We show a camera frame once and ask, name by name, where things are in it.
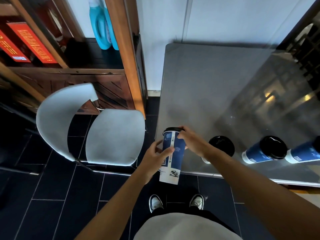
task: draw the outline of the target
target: white shoe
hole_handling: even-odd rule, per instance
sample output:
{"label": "white shoe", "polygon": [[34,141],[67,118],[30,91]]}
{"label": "white shoe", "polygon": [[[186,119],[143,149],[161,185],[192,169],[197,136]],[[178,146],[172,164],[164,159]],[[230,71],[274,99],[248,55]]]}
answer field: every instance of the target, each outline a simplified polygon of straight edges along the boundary
{"label": "white shoe", "polygon": [[195,194],[189,204],[190,206],[196,206],[199,208],[199,210],[203,210],[203,205],[204,205],[204,199],[201,194]]}
{"label": "white shoe", "polygon": [[156,195],[156,194],[153,194],[149,198],[149,209],[150,209],[150,212],[152,213],[157,208],[162,208],[163,209],[163,204],[162,204],[162,201],[160,200],[159,196]]}

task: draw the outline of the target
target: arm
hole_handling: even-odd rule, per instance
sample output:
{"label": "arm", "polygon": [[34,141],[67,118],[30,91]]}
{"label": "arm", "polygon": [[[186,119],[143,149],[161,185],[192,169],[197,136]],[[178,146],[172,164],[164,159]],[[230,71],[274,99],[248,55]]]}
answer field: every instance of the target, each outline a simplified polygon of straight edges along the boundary
{"label": "arm", "polygon": [[213,147],[186,126],[178,138],[221,173],[277,239],[320,239],[320,209]]}
{"label": "arm", "polygon": [[169,147],[162,152],[157,148],[160,143],[161,140],[152,143],[139,167],[75,240],[120,239],[143,186],[158,171],[164,159],[174,151],[173,147]]}

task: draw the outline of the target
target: white chair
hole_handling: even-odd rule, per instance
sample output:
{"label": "white chair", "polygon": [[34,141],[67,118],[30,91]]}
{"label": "white chair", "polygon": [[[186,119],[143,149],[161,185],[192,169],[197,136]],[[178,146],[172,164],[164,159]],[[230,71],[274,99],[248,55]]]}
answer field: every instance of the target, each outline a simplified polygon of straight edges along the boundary
{"label": "white chair", "polygon": [[[90,170],[92,169],[69,152],[68,129],[78,109],[88,100],[97,99],[91,83],[69,86],[47,97],[36,116],[38,131],[46,143],[66,159],[77,161]],[[93,164],[130,166],[141,151],[144,133],[145,121],[140,111],[104,109],[91,125],[87,135],[87,161]]]}

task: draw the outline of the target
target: black cup lid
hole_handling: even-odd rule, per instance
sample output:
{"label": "black cup lid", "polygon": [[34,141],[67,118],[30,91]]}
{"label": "black cup lid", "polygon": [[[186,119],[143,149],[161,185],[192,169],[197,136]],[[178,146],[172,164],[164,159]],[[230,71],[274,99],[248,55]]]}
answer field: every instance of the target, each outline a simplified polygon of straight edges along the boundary
{"label": "black cup lid", "polygon": [[167,129],[164,130],[164,132],[162,133],[162,135],[163,135],[165,132],[168,132],[168,131],[180,132],[180,131],[184,131],[184,129],[179,128],[179,127],[168,127]]}
{"label": "black cup lid", "polygon": [[312,143],[313,148],[320,153],[320,136],[317,136]]}
{"label": "black cup lid", "polygon": [[235,146],[228,137],[215,136],[210,139],[209,144],[227,153],[230,157],[235,153]]}
{"label": "black cup lid", "polygon": [[271,159],[284,159],[287,155],[287,145],[279,137],[265,136],[260,141],[260,149]]}

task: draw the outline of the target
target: white stripe on cup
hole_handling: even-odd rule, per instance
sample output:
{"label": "white stripe on cup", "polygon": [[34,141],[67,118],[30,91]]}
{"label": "white stripe on cup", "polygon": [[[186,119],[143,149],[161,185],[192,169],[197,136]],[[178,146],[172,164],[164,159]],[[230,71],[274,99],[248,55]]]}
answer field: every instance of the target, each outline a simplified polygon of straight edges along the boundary
{"label": "white stripe on cup", "polygon": [[[176,132],[173,131],[172,134],[171,134],[171,144],[170,144],[171,147],[174,146],[174,138],[175,137],[176,137]],[[172,160],[172,154],[169,156],[168,168],[171,168],[171,160]]]}

